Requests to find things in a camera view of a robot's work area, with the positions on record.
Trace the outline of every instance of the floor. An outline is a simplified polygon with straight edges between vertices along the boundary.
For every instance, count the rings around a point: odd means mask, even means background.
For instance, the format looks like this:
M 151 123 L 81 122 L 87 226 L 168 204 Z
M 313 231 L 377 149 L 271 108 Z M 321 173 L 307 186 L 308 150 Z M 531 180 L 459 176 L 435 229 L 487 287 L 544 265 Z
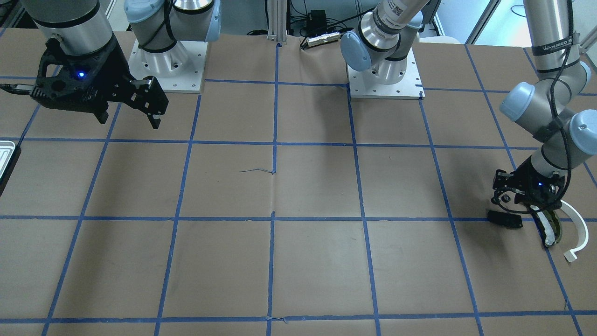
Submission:
M 298 44 L 223 35 L 159 130 L 0 92 L 0 139 L 24 136 L 0 335 L 597 335 L 595 239 L 569 264 L 571 222 L 546 251 L 530 218 L 485 220 L 496 169 L 538 147 L 498 111 L 536 81 L 527 50 L 416 44 L 424 100 L 351 100 L 338 44 Z M 0 31 L 0 80 L 31 83 L 43 47 Z M 595 176 L 565 197 L 591 234 Z

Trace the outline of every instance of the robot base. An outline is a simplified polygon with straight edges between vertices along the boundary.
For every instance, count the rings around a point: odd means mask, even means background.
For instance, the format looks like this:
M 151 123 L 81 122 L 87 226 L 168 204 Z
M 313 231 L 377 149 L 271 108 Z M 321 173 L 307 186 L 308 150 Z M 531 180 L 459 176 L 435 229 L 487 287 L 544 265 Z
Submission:
M 352 98 L 419 99 L 425 97 L 412 49 L 408 52 L 408 70 L 404 78 L 396 84 L 379 84 L 371 70 L 358 72 L 348 65 L 346 67 Z
M 173 76 L 160 76 L 144 66 L 139 53 L 139 42 L 135 41 L 131 57 L 128 59 L 128 67 L 131 75 L 135 78 L 144 78 L 149 75 L 155 76 L 164 92 L 176 93 L 201 93 L 205 71 L 205 59 L 207 58 L 207 42 L 181 41 L 191 61 L 180 72 L 173 72 Z

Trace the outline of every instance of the label on robot arm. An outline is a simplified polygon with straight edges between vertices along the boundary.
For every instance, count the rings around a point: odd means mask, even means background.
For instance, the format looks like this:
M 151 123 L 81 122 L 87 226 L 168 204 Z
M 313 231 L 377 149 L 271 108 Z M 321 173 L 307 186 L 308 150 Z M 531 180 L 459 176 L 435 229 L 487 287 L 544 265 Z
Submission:
M 401 29 L 404 25 L 399 25 L 398 20 L 407 9 L 408 7 L 400 0 L 386 0 L 383 2 L 383 15 L 380 19 L 390 28 Z

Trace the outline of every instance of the white curved handle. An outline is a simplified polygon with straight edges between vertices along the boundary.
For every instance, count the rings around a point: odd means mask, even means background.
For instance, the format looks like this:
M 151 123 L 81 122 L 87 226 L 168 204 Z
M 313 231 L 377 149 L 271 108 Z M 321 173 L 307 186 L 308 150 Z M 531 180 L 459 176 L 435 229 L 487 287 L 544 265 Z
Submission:
M 583 217 L 570 204 L 562 201 L 562 211 L 572 219 L 574 225 L 576 225 L 576 231 L 578 232 L 578 243 L 576 244 L 576 247 L 564 252 L 566 260 L 568 260 L 568 262 L 573 262 L 578 259 L 576 252 L 584 249 L 589 242 L 589 229 L 587 228 L 587 224 Z

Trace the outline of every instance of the blue joint cap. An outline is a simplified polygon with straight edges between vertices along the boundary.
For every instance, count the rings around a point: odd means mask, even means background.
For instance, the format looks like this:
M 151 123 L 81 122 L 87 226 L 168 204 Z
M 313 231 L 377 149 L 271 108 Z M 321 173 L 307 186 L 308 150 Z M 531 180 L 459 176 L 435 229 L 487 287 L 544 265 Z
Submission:
M 340 50 L 346 64 L 354 70 L 365 71 L 371 67 L 369 51 L 354 30 L 344 34 L 340 41 Z
M 221 31 L 221 16 L 220 16 L 220 0 L 214 0 L 214 8 L 211 12 L 210 27 L 207 29 L 205 42 L 217 41 L 220 38 Z
M 570 120 L 570 136 L 576 147 L 589 154 L 597 154 L 597 110 L 586 109 Z
M 583 89 L 580 90 L 582 92 L 584 90 L 584 88 L 586 88 L 587 85 L 589 85 L 589 82 L 591 81 L 591 68 L 589 67 L 589 65 L 587 65 L 587 63 L 582 62 L 582 61 L 580 62 L 580 65 L 582 65 L 584 70 L 587 72 L 587 82 L 584 84 Z
M 130 23 L 139 23 L 149 19 L 163 4 L 164 0 L 126 0 L 124 13 Z
M 535 87 L 533 85 L 525 82 L 518 84 L 501 103 L 500 111 L 510 120 L 517 121 L 527 110 L 528 105 L 531 104 L 534 93 Z
M 407 24 L 407 27 L 421 29 L 423 27 L 423 12 L 419 11 L 417 15 Z

